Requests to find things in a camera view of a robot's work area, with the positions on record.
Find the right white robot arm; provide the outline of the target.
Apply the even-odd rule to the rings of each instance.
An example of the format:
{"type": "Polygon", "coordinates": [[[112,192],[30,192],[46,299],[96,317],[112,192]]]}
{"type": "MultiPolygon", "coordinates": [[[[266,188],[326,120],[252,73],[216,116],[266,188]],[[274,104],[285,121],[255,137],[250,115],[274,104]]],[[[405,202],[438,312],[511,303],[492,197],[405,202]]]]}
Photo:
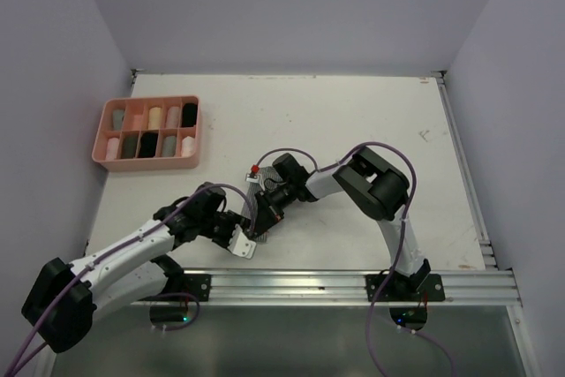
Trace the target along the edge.
{"type": "Polygon", "coordinates": [[[408,179],[373,147],[405,158],[397,149],[379,142],[358,145],[335,165],[311,172],[289,152],[279,156],[272,163],[279,178],[269,183],[263,177],[253,195],[256,222],[252,236],[267,233],[283,219],[284,209],[296,201],[314,203],[345,192],[365,216],[377,222],[385,239],[391,258],[386,288],[400,298],[414,299],[424,290],[431,271],[409,224],[417,179],[408,179]]]}

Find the plain grey underwear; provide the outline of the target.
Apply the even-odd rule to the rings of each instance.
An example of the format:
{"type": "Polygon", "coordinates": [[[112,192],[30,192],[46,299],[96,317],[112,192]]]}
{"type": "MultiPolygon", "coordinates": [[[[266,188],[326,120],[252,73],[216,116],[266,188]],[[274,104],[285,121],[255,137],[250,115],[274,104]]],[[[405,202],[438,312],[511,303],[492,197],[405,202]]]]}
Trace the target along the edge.
{"type": "Polygon", "coordinates": [[[120,132],[123,128],[124,122],[124,109],[114,109],[111,113],[111,123],[112,123],[112,130],[115,132],[120,132]]]}

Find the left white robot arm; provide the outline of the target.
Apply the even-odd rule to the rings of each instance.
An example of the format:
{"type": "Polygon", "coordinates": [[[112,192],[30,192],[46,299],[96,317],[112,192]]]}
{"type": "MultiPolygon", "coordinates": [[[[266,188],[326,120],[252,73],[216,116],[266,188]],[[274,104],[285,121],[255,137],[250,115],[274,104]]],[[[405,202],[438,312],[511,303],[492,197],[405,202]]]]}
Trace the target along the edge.
{"type": "Polygon", "coordinates": [[[81,342],[97,320],[132,302],[177,298],[199,303],[169,254],[204,237],[234,256],[252,257],[257,213],[229,210],[230,188],[205,183],[99,252],[44,264],[21,309],[33,327],[28,339],[39,336],[43,345],[62,353],[81,342]]]}

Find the grey striped underwear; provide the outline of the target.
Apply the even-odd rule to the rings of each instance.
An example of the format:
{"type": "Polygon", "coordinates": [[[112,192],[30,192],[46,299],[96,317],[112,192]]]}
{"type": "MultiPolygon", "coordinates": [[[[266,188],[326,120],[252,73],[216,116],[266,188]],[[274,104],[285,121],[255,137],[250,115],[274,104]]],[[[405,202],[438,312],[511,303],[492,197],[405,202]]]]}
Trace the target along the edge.
{"type": "Polygon", "coordinates": [[[252,214],[258,212],[257,200],[255,199],[255,194],[265,189],[275,189],[276,184],[281,181],[280,175],[276,172],[273,166],[267,166],[260,168],[260,173],[263,176],[263,183],[261,185],[248,184],[246,196],[252,203],[252,208],[249,208],[245,203],[242,206],[240,214],[245,218],[250,218],[252,214]]]}

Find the beige navy-trimmed underwear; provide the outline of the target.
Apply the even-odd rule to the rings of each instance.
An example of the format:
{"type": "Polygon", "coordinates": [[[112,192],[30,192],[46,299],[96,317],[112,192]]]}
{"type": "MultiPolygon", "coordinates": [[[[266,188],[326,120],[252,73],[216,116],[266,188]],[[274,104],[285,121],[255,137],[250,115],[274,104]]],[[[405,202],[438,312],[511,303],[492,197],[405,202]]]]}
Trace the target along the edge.
{"type": "Polygon", "coordinates": [[[162,107],[152,107],[148,110],[147,129],[158,130],[161,127],[162,107]]]}

